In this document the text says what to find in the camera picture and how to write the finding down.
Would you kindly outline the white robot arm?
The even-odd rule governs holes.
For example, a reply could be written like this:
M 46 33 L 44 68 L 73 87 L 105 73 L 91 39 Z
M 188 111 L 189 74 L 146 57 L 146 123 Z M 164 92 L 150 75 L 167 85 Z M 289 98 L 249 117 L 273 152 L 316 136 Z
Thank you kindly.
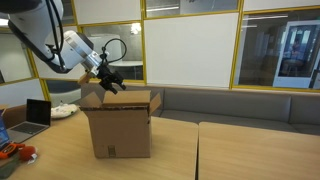
M 11 32 L 54 72 L 67 74 L 81 64 L 85 74 L 79 79 L 80 84 L 95 77 L 114 94 L 117 90 L 113 83 L 126 89 L 123 77 L 108 68 L 106 46 L 98 54 L 85 34 L 63 30 L 61 0 L 0 0 L 0 12 L 8 16 Z

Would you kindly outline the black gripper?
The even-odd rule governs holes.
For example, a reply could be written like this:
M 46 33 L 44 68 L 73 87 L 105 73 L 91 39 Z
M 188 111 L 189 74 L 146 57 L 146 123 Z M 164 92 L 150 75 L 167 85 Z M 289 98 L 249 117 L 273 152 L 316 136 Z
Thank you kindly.
M 121 75 L 112 72 L 107 66 L 101 65 L 98 67 L 97 78 L 100 80 L 99 84 L 110 90 L 113 94 L 117 94 L 117 90 L 113 87 L 113 83 L 116 83 L 122 90 L 126 89 Z

